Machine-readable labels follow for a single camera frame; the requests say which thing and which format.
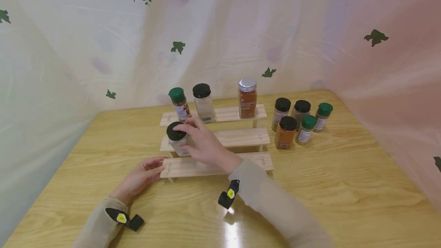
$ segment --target wooden shelf slat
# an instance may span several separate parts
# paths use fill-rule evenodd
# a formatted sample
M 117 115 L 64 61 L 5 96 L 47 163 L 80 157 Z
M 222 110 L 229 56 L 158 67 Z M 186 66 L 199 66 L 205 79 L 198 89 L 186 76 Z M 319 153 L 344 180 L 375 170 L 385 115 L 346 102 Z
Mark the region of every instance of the wooden shelf slat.
M 266 128 L 222 130 L 213 132 L 224 147 L 251 147 L 270 144 Z M 167 135 L 162 138 L 161 152 L 174 152 Z
M 221 122 L 231 122 L 231 121 L 246 121 L 246 120 L 261 120 L 265 119 L 266 111 L 263 104 L 258 104 L 256 106 L 256 117 L 254 119 L 241 119 L 239 118 L 239 107 L 231 106 L 229 108 L 215 108 L 214 112 L 216 113 L 216 121 L 212 123 L 221 123 Z M 191 112 L 192 115 L 197 116 L 198 113 L 196 109 L 193 109 Z M 169 124 L 178 121 L 178 115 L 176 112 L 165 112 L 162 114 L 161 122 L 159 126 L 168 126 Z
M 273 161 L 269 152 L 238 153 L 244 159 L 250 159 L 262 169 L 274 170 Z M 224 175 L 223 170 L 215 165 L 203 164 L 191 157 L 166 158 L 163 161 L 165 169 L 161 172 L 161 178 L 182 178 L 208 175 Z

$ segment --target spice jar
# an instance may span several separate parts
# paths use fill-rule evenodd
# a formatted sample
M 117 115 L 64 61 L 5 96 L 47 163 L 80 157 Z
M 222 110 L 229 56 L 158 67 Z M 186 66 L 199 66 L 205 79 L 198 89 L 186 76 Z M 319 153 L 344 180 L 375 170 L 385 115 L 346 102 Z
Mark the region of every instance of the spice jar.
M 179 121 L 183 123 L 187 118 L 190 118 L 190 109 L 188 108 L 187 98 L 184 95 L 184 90 L 180 87 L 175 87 L 170 90 L 168 95 L 171 98 L 171 102 L 175 106 Z
M 314 116 L 304 115 L 302 125 L 296 135 L 297 144 L 304 146 L 308 142 L 316 123 L 317 119 Z
M 315 125 L 314 132 L 321 132 L 323 130 L 325 123 L 333 110 L 334 108 L 329 103 L 321 103 L 318 105 L 318 109 L 315 114 L 317 124 Z
M 282 117 L 276 131 L 276 149 L 291 149 L 296 135 L 297 121 L 290 116 Z
M 173 122 L 169 124 L 169 126 L 167 127 L 168 143 L 173 147 L 173 149 L 179 156 L 189 156 L 190 153 L 187 152 L 186 150 L 180 149 L 180 147 L 185 145 L 192 145 L 194 144 L 194 141 L 191 138 L 191 136 L 189 136 L 186 132 L 173 130 L 173 128 L 178 124 L 182 124 L 182 123 Z
M 302 124 L 302 119 L 305 115 L 309 115 L 309 111 L 311 110 L 311 104 L 305 100 L 298 100 L 294 104 L 294 108 L 291 111 L 291 117 L 297 120 L 297 130 Z
M 241 119 L 256 117 L 257 82 L 253 78 L 239 81 L 239 117 Z
M 291 107 L 291 101 L 287 98 L 278 98 L 274 105 L 273 125 L 271 129 L 277 130 L 277 126 L 282 117 L 288 116 L 289 109 Z
M 199 118 L 204 123 L 215 120 L 214 105 L 211 98 L 210 86 L 206 83 L 199 83 L 193 87 L 194 103 Z

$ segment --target white curtain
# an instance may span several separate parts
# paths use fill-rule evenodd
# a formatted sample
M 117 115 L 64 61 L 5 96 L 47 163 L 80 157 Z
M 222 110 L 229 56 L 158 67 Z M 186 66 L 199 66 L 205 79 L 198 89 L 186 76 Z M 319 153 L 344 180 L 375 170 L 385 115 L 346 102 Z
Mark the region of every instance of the white curtain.
M 244 76 L 259 94 L 334 91 L 441 210 L 438 6 L 0 0 L 0 244 L 95 114 L 169 104 L 169 89 L 201 82 L 235 97 Z

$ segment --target black wrist tracker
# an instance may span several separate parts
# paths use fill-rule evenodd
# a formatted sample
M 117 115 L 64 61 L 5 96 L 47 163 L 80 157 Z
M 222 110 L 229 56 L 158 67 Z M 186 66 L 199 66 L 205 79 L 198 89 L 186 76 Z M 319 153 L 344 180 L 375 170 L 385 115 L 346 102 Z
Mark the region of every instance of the black wrist tracker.
M 138 231 L 138 229 L 144 224 L 144 219 L 142 219 L 139 215 L 135 215 L 132 219 L 130 219 L 128 214 L 114 208 L 106 208 L 106 213 L 111 219 L 118 223 L 124 224 L 133 231 Z
M 239 192 L 239 184 L 239 180 L 232 180 L 228 191 L 220 194 L 217 203 L 228 210 L 233 204 L 236 194 Z

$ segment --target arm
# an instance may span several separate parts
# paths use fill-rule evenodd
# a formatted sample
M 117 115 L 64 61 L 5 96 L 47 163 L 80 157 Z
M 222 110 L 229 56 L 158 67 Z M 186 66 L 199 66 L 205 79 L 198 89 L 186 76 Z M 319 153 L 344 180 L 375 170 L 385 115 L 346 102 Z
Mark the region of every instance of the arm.
M 109 197 L 93 210 L 72 248 L 108 248 L 119 233 L 121 224 L 111 219 L 105 208 L 127 213 L 127 205 L 131 204 L 133 198 L 159 179 L 163 170 L 163 159 L 164 157 L 153 157 L 137 164 Z
M 121 224 L 113 221 L 105 208 L 114 208 L 127 213 L 128 207 L 116 198 L 106 198 L 93 210 L 80 236 L 72 248 L 107 248 L 121 230 Z
M 261 213 L 292 248 L 330 248 L 331 237 L 310 212 L 266 172 L 244 160 L 229 176 L 240 181 L 239 196 L 245 204 Z
M 290 247 L 333 247 L 331 238 L 299 201 L 252 161 L 243 160 L 225 149 L 200 118 L 188 118 L 185 124 L 176 126 L 174 130 L 185 131 L 194 139 L 196 147 L 182 147 L 191 157 L 215 164 L 230 175 L 230 180 L 240 181 L 239 196 L 279 230 Z

